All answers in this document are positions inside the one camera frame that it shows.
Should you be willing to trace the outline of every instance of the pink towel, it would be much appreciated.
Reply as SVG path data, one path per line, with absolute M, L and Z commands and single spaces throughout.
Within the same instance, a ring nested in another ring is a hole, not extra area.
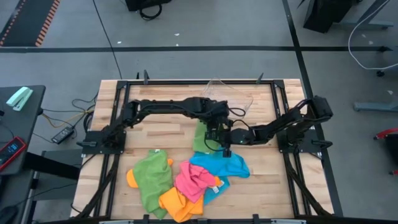
M 180 173 L 174 186 L 191 202 L 196 203 L 205 193 L 206 188 L 216 185 L 216 180 L 205 168 L 192 165 L 189 161 L 180 164 Z

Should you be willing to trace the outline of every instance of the wooden table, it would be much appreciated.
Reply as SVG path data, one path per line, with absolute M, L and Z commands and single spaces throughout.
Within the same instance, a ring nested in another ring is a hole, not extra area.
M 284 82 L 289 106 L 292 107 L 304 99 L 303 89 L 298 79 Z M 117 80 L 101 82 L 92 130 L 101 130 L 109 124 L 116 83 Z M 248 125 L 267 124 L 276 118 L 271 88 L 265 85 L 232 87 L 250 93 L 254 98 L 244 118 Z M 130 100 L 183 100 L 190 96 L 200 96 L 203 88 L 203 85 L 137 85 L 130 90 Z M 280 92 L 277 94 L 280 103 Z M 126 149 L 119 162 L 112 219 L 142 219 L 146 211 L 141 205 L 139 191 L 127 186 L 126 172 L 132 169 L 137 161 L 145 158 L 149 149 L 165 149 L 168 156 L 174 160 L 172 170 L 175 177 L 179 173 L 180 162 L 193 155 L 192 142 L 196 123 L 195 119 L 178 114 L 152 114 L 134 126 L 134 129 L 126 129 Z M 203 217 L 251 218 L 254 213 L 258 213 L 260 218 L 293 218 L 284 160 L 276 138 L 262 146 L 232 146 L 231 149 L 244 158 L 251 176 L 248 179 L 230 177 L 231 187 L 204 207 Z M 304 153 L 300 154 L 300 157 L 308 189 L 324 209 L 332 213 L 321 161 Z M 73 203 L 76 209 L 83 209 L 98 188 L 102 161 L 103 155 L 97 155 L 82 169 Z M 301 194 L 298 187 L 295 189 L 300 212 L 303 213 Z M 100 215 L 104 214 L 107 198 L 108 193 L 105 192 Z

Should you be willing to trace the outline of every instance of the red device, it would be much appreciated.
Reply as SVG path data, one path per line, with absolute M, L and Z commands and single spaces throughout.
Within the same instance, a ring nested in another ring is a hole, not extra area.
M 27 147 L 20 138 L 15 137 L 0 150 L 0 171 L 10 164 Z

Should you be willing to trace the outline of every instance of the cloth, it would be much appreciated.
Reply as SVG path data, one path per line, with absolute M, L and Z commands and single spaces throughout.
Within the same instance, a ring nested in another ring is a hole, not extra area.
M 175 178 L 174 186 L 191 202 L 196 203 L 207 187 L 217 185 L 216 179 L 203 167 L 184 161 L 180 164 L 180 173 Z
M 191 219 L 192 215 L 203 214 L 203 195 L 193 203 L 173 187 L 159 197 L 159 206 L 166 209 L 171 217 L 180 223 Z
M 213 154 L 214 151 L 210 150 L 206 145 L 205 145 L 205 134 L 207 131 L 207 126 L 198 120 L 197 122 L 197 128 L 195 130 L 195 137 L 193 138 L 193 150 L 195 152 L 203 152 L 207 154 Z M 217 149 L 220 144 L 218 144 L 216 141 L 212 140 L 206 140 L 207 145 L 212 148 L 212 149 Z
M 194 165 L 203 167 L 209 173 L 220 177 L 223 184 L 217 185 L 217 189 L 206 189 L 204 203 L 207 205 L 212 200 L 220 196 L 230 186 L 227 176 L 237 176 L 248 178 L 250 171 L 244 159 L 232 152 L 230 158 L 223 157 L 223 152 L 215 152 L 214 154 L 204 154 L 196 152 L 190 159 Z
M 173 187 L 171 164 L 172 160 L 167 159 L 165 151 L 150 150 L 148 156 L 137 162 L 126 176 L 130 187 L 138 187 L 145 210 L 158 219 L 167 214 L 159 206 L 159 197 Z

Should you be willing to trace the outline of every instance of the blue towel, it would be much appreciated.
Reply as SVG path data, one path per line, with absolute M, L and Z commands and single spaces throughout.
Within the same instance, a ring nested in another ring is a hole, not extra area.
M 196 152 L 190 159 L 190 163 L 205 168 L 209 173 L 219 177 L 224 183 L 221 187 L 218 186 L 217 189 L 206 189 L 205 205 L 217 198 L 229 187 L 227 176 L 243 178 L 250 176 L 249 168 L 244 159 L 233 152 L 230 158 L 223 157 L 222 151 L 214 154 Z

